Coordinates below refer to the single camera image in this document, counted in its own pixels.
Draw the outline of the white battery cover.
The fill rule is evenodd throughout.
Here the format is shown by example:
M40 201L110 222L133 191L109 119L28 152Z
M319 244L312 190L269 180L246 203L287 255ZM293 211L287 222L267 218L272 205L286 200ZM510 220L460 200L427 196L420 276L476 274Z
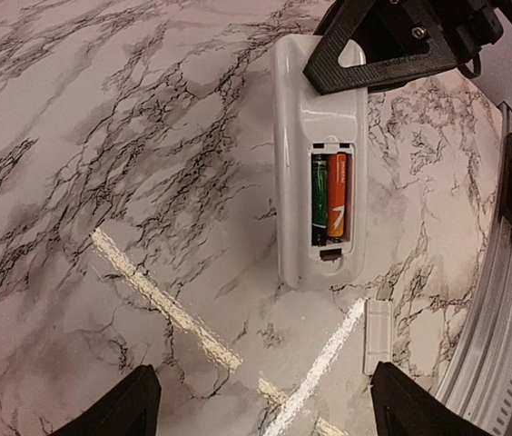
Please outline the white battery cover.
M380 362L390 362L393 345L393 304L368 300L365 311L363 372L372 375Z

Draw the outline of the white remote control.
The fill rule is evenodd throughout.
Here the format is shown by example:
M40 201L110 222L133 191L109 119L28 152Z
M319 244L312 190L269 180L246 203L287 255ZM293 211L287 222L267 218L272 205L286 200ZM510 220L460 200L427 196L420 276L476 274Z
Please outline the white remote control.
M314 90L304 68L319 42L285 35L271 55L279 272L307 290L352 282L367 234L368 92Z

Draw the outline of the orange battery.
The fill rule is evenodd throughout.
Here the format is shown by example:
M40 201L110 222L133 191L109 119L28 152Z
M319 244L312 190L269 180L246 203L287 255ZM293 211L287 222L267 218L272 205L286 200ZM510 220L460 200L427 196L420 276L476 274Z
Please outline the orange battery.
M328 159L328 237L344 234L346 212L347 155L331 154Z

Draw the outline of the green black battery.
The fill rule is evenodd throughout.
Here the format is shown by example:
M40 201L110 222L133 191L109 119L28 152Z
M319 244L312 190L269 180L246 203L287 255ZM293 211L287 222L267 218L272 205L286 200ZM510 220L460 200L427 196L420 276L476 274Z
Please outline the green black battery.
M328 172L323 154L311 157L311 229L312 244L325 246L328 226Z

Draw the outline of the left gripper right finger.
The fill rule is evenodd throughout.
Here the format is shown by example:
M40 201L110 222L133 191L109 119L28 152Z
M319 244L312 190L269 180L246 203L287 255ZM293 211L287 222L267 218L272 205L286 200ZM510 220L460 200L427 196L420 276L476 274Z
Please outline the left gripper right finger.
M391 362L378 363L370 393L379 436L488 436L446 408Z

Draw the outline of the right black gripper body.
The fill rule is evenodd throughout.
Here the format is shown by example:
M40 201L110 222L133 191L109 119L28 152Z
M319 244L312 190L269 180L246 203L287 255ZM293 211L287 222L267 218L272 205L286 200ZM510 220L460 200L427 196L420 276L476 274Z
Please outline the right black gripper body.
M483 45L495 44L503 35L495 8L489 1L437 1L438 18L457 59L472 59Z

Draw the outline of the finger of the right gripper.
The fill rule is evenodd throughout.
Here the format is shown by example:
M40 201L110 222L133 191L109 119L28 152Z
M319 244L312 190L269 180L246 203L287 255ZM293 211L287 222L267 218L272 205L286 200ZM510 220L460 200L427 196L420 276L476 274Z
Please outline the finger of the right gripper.
M336 1L314 34L303 73L321 95L388 91L458 65L428 1Z

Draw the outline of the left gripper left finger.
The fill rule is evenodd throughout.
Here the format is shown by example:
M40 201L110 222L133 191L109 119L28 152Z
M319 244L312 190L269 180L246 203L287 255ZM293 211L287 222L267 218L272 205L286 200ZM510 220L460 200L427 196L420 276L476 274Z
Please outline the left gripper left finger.
M152 365L139 365L53 435L149 435L157 432L162 387Z

